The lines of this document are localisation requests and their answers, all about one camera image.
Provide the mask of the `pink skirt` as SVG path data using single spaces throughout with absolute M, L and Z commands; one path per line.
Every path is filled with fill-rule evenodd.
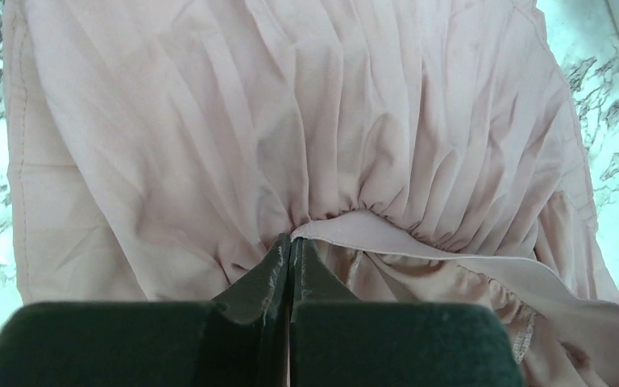
M 530 386 L 619 386 L 619 291 L 533 1 L 7 1 L 17 286 L 222 292 L 316 239 L 365 300 L 493 311 Z

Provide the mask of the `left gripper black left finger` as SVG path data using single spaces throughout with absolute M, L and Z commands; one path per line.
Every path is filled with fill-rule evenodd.
M 208 302 L 41 302 L 0 332 L 0 386 L 282 386 L 290 240 Z

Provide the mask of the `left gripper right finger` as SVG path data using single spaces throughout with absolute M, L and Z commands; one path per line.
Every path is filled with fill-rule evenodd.
M 364 302 L 295 239 L 289 272 L 292 386 L 522 386 L 509 337 L 488 309 Z

